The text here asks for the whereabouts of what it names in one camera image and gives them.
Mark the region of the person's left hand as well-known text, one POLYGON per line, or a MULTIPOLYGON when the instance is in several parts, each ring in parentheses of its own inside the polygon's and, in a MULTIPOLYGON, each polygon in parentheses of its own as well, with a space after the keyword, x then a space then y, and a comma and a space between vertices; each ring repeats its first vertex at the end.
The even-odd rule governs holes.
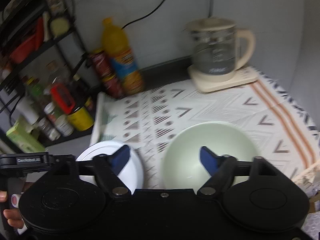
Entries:
MULTIPOLYGON (((1 203, 6 203, 8 200, 7 191, 0 192, 0 201, 1 203)), ((24 221, 19 212, 19 209, 5 209, 3 211, 4 217, 7 219, 7 223, 16 229, 22 229, 24 227, 24 221)))

